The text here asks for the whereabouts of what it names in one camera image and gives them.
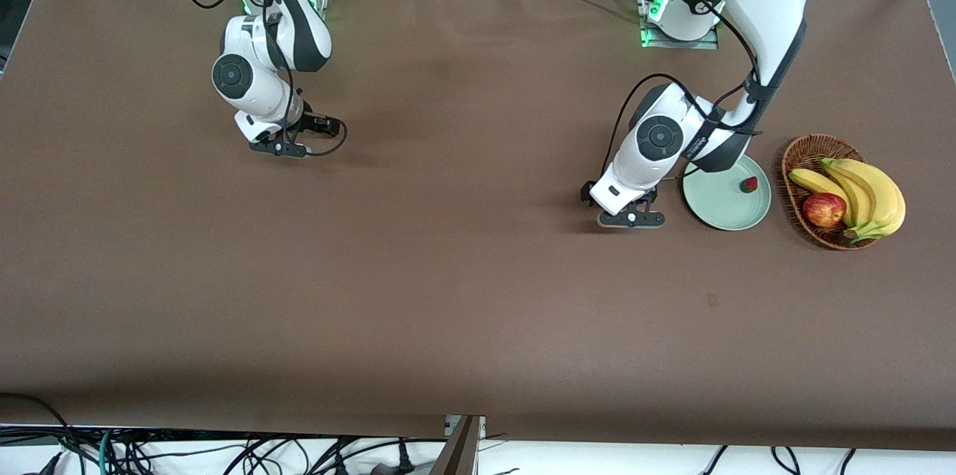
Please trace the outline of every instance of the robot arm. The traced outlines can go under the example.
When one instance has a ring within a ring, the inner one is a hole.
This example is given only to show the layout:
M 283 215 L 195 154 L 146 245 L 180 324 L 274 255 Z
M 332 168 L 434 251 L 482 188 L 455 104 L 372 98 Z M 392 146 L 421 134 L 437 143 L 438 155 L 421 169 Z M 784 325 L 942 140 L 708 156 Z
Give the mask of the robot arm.
M 756 55 L 757 69 L 744 81 L 745 95 L 733 111 L 726 112 L 700 96 L 692 98 L 679 84 L 650 91 L 614 161 L 591 188 L 591 197 L 609 214 L 617 215 L 641 199 L 680 156 L 714 173 L 730 169 L 744 154 L 751 138 L 748 132 L 756 127 L 799 50 L 806 28 L 806 0 L 725 1 L 727 12 Z M 669 5 L 665 13 L 687 8 L 686 3 Z
M 308 0 L 263 0 L 253 7 L 262 13 L 236 16 L 226 25 L 212 83 L 237 108 L 236 125 L 253 149 L 301 158 L 308 149 L 287 141 L 290 128 L 334 135 L 338 125 L 304 122 L 308 105 L 277 72 L 318 71 L 332 56 L 332 37 Z

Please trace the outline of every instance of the teal cable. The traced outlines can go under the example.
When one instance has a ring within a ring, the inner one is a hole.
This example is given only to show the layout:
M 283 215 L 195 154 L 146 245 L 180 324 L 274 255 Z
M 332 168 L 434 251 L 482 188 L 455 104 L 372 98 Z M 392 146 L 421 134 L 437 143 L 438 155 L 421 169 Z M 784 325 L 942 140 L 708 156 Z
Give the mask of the teal cable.
M 103 434 L 103 439 L 99 441 L 99 475 L 106 475 L 106 445 L 109 444 L 112 430 L 107 430 Z

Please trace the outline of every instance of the fruit basket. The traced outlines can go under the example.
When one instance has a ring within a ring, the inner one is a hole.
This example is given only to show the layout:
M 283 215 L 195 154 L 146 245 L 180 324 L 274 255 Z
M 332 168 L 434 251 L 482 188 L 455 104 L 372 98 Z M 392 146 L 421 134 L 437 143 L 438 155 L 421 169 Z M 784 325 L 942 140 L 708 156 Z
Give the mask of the fruit basket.
M 789 217 L 791 217 L 794 223 L 803 228 L 810 239 L 813 239 L 828 249 L 851 251 L 871 246 L 876 240 L 861 240 L 857 243 L 849 243 L 849 241 L 843 237 L 843 230 L 846 229 L 846 227 L 843 226 L 842 223 L 838 226 L 822 228 L 804 219 L 800 205 L 803 204 L 803 201 L 806 200 L 807 197 L 813 194 L 791 182 L 787 175 L 798 167 L 823 173 L 822 168 L 820 168 L 820 159 L 823 158 L 850 158 L 866 163 L 866 159 L 860 154 L 860 151 L 857 151 L 857 149 L 851 147 L 847 142 L 842 139 L 837 139 L 832 135 L 811 134 L 795 139 L 795 141 L 791 142 L 786 148 L 781 161 L 783 187 L 786 192 L 786 197 L 789 199 L 787 212 Z

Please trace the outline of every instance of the apple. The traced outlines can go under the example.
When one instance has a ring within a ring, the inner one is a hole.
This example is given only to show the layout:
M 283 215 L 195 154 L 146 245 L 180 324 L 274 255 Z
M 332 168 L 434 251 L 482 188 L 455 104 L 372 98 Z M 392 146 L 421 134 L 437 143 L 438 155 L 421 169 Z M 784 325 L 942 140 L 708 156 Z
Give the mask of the apple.
M 846 201 L 833 193 L 814 193 L 803 201 L 803 215 L 815 226 L 837 226 L 846 214 Z

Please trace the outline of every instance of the red strawberry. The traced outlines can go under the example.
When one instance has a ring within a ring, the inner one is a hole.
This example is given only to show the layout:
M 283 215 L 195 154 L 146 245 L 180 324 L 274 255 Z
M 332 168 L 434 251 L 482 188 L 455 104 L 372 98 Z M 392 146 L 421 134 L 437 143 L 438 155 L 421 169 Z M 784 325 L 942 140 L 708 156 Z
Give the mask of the red strawberry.
M 751 176 L 746 180 L 740 182 L 740 191 L 744 193 L 753 193 L 757 191 L 757 178 L 756 176 Z

